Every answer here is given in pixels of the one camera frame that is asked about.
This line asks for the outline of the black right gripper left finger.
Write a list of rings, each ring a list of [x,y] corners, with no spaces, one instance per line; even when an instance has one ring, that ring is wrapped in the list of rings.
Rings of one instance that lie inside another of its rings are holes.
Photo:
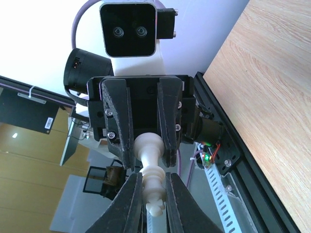
[[[142,174],[128,177],[104,214],[87,230],[88,233],[137,233],[141,228]]]

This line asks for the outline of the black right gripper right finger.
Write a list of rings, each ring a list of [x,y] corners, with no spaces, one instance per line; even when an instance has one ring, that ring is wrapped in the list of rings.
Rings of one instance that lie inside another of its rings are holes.
[[[176,173],[166,173],[166,223],[168,233],[221,233],[201,210]]]

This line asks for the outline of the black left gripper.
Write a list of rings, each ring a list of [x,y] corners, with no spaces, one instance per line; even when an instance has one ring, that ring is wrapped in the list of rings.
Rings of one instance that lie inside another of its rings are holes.
[[[181,132],[194,122],[194,80],[188,75],[106,76],[87,82],[94,139],[108,139],[109,151],[125,169],[135,167],[134,137],[156,133],[164,143],[162,162],[176,165]]]

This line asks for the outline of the white king piece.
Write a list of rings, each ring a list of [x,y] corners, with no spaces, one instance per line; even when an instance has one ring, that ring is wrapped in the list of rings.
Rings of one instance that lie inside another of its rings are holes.
[[[158,165],[164,154],[162,138],[155,133],[143,133],[134,141],[135,157],[141,161],[142,198],[147,212],[153,217],[163,214],[166,190],[163,187],[165,172]]]

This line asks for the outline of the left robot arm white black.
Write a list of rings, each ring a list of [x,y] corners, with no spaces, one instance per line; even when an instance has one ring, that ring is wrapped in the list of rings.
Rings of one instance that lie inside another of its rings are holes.
[[[210,119],[211,112],[196,104],[194,79],[187,75],[115,76],[111,61],[74,49],[64,71],[67,93],[88,94],[74,101],[86,106],[94,139],[108,140],[108,149],[126,169],[135,166],[134,141],[155,133],[164,143],[162,161],[176,165],[181,143],[215,145],[224,127]]]

